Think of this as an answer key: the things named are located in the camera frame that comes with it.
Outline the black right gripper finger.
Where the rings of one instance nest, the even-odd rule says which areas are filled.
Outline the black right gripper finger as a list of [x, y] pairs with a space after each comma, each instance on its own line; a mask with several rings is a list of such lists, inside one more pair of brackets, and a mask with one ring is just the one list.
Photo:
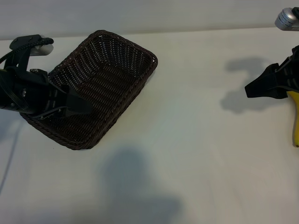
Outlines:
[[247, 94], [276, 94], [276, 77], [275, 70], [278, 63], [266, 67], [264, 72], [254, 81], [245, 86]]
[[246, 95], [248, 98], [261, 98], [261, 97], [269, 97], [275, 99], [284, 99], [287, 98], [287, 92], [284, 89], [275, 88], [275, 89], [258, 89], [253, 87], [246, 86]]

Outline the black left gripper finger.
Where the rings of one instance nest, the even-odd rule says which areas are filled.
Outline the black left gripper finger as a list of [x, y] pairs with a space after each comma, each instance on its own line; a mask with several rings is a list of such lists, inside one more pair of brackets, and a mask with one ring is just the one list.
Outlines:
[[69, 110], [66, 110], [64, 112], [65, 117], [70, 117], [73, 115], [85, 115], [85, 114], [90, 114], [90, 112], [74, 112], [74, 111], [69, 111]]
[[62, 90], [67, 93], [64, 114], [90, 114], [92, 112], [92, 103], [79, 96], [71, 86], [62, 85]]

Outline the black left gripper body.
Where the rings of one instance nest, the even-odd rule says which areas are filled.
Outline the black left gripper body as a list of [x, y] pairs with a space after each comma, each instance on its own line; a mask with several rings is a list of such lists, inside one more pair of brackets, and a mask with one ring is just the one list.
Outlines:
[[64, 117], [69, 93], [50, 82], [40, 69], [26, 71], [12, 66], [0, 70], [0, 107], [34, 119]]

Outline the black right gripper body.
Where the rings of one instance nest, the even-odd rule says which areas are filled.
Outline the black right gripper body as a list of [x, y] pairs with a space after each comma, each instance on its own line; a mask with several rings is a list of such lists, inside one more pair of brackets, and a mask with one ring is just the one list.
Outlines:
[[299, 91], [299, 46], [275, 70], [277, 86], [286, 91]]

